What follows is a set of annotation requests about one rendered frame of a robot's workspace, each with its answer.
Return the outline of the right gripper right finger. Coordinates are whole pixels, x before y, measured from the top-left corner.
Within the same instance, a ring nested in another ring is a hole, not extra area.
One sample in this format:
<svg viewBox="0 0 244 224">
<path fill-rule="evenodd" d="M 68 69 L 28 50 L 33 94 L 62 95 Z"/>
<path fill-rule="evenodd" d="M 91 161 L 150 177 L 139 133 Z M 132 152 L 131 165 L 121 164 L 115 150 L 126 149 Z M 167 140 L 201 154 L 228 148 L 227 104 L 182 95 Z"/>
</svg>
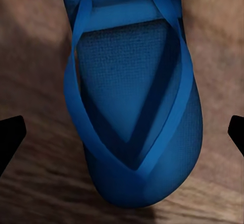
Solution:
<svg viewBox="0 0 244 224">
<path fill-rule="evenodd" d="M 244 117 L 237 115 L 231 117 L 228 134 L 244 156 Z"/>
</svg>

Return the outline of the sandal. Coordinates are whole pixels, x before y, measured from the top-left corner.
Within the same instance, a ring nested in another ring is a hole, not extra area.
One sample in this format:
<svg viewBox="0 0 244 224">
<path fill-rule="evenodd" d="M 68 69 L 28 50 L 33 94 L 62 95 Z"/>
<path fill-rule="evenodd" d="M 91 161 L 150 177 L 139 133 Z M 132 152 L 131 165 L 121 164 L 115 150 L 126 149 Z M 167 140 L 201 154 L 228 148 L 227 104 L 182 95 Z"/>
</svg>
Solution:
<svg viewBox="0 0 244 224">
<path fill-rule="evenodd" d="M 203 139 L 181 0 L 63 1 L 64 95 L 91 179 L 111 205 L 153 205 L 188 178 Z"/>
</svg>

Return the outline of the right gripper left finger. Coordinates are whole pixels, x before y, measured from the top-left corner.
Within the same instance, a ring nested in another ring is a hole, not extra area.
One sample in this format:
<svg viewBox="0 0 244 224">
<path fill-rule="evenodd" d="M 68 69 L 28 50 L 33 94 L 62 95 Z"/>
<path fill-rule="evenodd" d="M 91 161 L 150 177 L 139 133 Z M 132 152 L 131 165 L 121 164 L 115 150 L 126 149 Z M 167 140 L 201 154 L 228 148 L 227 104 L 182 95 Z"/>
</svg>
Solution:
<svg viewBox="0 0 244 224">
<path fill-rule="evenodd" d="M 0 176 L 26 136 L 22 115 L 0 121 Z"/>
</svg>

